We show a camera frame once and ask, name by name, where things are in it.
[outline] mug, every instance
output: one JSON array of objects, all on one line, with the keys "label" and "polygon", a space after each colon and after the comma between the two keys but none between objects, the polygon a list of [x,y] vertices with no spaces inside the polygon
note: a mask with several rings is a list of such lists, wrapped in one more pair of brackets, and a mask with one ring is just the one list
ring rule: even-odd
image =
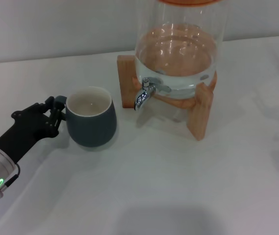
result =
[{"label": "mug", "polygon": [[58,96],[66,106],[65,119],[71,138],[85,147],[107,143],[116,131],[117,118],[110,93],[101,87],[88,87],[69,97]]}]

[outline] metal spigot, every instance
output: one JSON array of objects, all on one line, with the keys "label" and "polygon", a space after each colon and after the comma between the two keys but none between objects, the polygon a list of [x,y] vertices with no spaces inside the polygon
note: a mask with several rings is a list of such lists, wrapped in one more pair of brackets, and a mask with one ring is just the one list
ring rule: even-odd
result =
[{"label": "metal spigot", "polygon": [[134,110],[139,110],[155,93],[160,91],[170,93],[172,90],[170,87],[162,85],[161,81],[155,77],[143,78],[142,90],[136,95]]}]

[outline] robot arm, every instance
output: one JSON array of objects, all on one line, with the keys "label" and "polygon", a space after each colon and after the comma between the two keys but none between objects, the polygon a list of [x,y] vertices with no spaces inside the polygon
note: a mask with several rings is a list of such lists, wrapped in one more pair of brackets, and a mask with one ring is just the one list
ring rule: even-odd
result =
[{"label": "robot arm", "polygon": [[[59,125],[65,120],[62,113],[64,108],[63,103],[55,102],[51,96],[44,104],[36,103],[12,114],[14,125],[0,137],[0,198],[3,197],[2,192],[19,176],[17,162],[39,140],[54,138],[59,134]],[[48,110],[51,110],[49,117],[44,115]],[[16,165],[19,173],[3,184]]]}]

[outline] white wall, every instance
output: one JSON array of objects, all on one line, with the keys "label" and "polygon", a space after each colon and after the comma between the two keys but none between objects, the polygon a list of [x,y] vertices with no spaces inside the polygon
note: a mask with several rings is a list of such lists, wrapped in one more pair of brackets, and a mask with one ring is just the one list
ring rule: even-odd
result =
[{"label": "white wall", "polygon": [[[0,0],[0,62],[131,50],[135,0]],[[232,0],[226,40],[279,35],[279,0]]]}]

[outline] wooden stand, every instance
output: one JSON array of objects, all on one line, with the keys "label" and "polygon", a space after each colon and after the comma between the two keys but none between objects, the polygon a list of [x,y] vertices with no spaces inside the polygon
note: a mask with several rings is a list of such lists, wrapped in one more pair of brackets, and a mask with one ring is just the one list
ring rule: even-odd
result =
[{"label": "wooden stand", "polygon": [[[135,58],[133,55],[119,55],[117,65],[123,108],[133,108],[135,96],[142,86],[136,76]],[[196,86],[196,93],[193,98],[178,100],[157,94],[154,95],[154,98],[177,108],[187,109],[187,128],[198,141],[201,141],[205,136],[216,83],[217,73],[215,73],[209,86],[204,83]]]}]

